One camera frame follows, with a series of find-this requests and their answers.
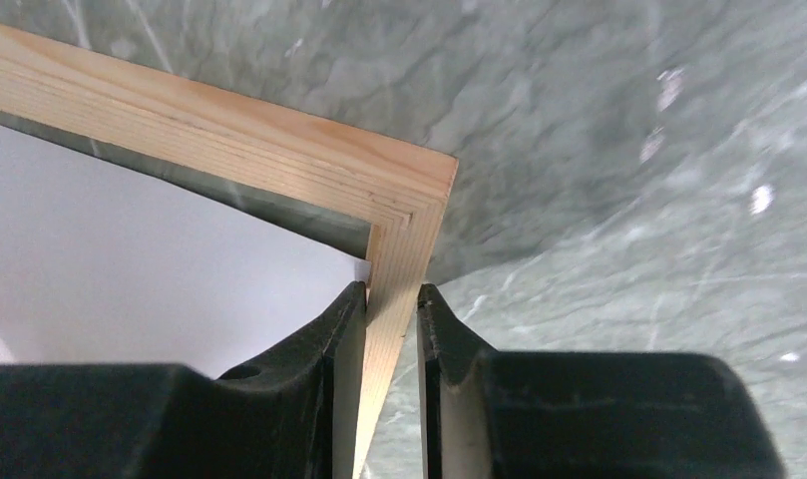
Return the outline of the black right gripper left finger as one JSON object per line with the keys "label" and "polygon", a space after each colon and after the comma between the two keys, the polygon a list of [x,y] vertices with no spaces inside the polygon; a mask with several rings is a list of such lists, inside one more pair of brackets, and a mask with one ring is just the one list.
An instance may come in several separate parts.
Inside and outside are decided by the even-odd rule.
{"label": "black right gripper left finger", "polygon": [[179,364],[0,364],[0,478],[349,478],[366,287],[216,379]]}

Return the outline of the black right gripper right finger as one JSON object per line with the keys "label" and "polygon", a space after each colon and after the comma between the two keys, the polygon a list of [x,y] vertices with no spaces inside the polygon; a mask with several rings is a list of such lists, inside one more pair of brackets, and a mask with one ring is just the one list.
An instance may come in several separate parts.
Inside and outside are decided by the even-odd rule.
{"label": "black right gripper right finger", "polygon": [[751,396],[693,353],[506,351],[417,304],[428,478],[782,478]]}

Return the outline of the light wooden picture frame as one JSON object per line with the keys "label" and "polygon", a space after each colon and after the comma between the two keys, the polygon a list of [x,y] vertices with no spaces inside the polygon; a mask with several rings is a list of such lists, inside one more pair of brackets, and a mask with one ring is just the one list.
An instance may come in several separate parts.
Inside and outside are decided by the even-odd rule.
{"label": "light wooden picture frame", "polygon": [[370,223],[360,474],[457,161],[1,24],[0,111]]}

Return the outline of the white photo paper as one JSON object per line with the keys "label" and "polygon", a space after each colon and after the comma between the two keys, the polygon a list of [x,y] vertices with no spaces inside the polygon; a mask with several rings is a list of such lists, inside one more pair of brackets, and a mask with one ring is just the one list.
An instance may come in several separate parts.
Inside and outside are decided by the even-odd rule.
{"label": "white photo paper", "polygon": [[179,362],[218,377],[368,263],[0,126],[0,363]]}

